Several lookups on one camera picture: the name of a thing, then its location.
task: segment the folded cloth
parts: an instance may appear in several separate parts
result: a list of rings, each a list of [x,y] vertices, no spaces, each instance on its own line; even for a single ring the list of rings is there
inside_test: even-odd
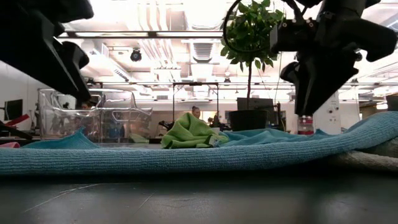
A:
[[[226,143],[217,142],[216,147],[228,147],[228,146],[250,146],[258,144],[269,144],[275,142],[299,142],[299,141],[312,141],[319,140],[333,135],[324,133],[321,130],[317,130],[315,134],[310,136],[289,134],[284,131],[276,129],[257,129],[248,131],[236,131],[236,132],[225,132],[220,133],[228,137],[229,141]]]
[[[204,121],[185,113],[175,121],[172,129],[162,138],[165,149],[212,147],[228,141],[226,136],[215,133]]]
[[[358,122],[344,134],[328,138],[214,149],[98,149],[92,143],[86,144],[89,140],[76,132],[65,141],[37,142],[24,149],[1,149],[0,175],[126,175],[271,169],[377,146],[398,137],[397,120],[398,111],[388,111]]]
[[[319,163],[344,168],[398,172],[398,138],[362,152],[351,151],[329,156],[319,160]]]

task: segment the potted plant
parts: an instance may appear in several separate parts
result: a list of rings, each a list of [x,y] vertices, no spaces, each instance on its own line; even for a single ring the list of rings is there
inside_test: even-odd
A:
[[[246,110],[229,113],[233,131],[266,127],[267,111],[249,109],[252,64],[263,72],[266,65],[273,67],[277,54],[270,50],[270,32],[284,18],[281,11],[268,10],[270,0],[252,1],[248,6],[240,2],[234,2],[225,17],[221,41],[224,45],[221,56],[226,56],[233,65],[239,64],[242,72],[245,66],[249,69]],[[233,14],[236,5],[238,10]]]

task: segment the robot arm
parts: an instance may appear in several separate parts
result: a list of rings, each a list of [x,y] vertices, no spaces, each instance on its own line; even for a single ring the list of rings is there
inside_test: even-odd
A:
[[[271,32],[271,50],[297,52],[297,62],[281,72],[296,87],[295,113],[312,115],[353,75],[355,61],[368,52],[374,62],[392,54],[397,34],[387,27],[361,19],[364,9],[380,0],[324,0],[316,20],[304,20],[293,0],[283,0],[295,11],[294,20],[282,21]],[[305,7],[320,0],[297,0]]]
[[[93,17],[88,0],[0,1],[0,60],[75,98],[90,99],[80,69],[89,58],[72,42],[60,43],[61,25]]]

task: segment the black table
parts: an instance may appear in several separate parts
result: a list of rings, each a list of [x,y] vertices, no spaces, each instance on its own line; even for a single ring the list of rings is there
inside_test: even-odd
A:
[[[315,167],[2,179],[0,223],[398,223],[398,178]]]

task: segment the clear plastic container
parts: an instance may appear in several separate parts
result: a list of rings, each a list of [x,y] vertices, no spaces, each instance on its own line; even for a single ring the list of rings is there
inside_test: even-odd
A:
[[[93,142],[148,142],[152,108],[137,108],[131,91],[90,89],[90,93],[87,103],[53,89],[39,90],[41,138],[58,139],[84,128]],[[84,110],[82,104],[89,108]]]

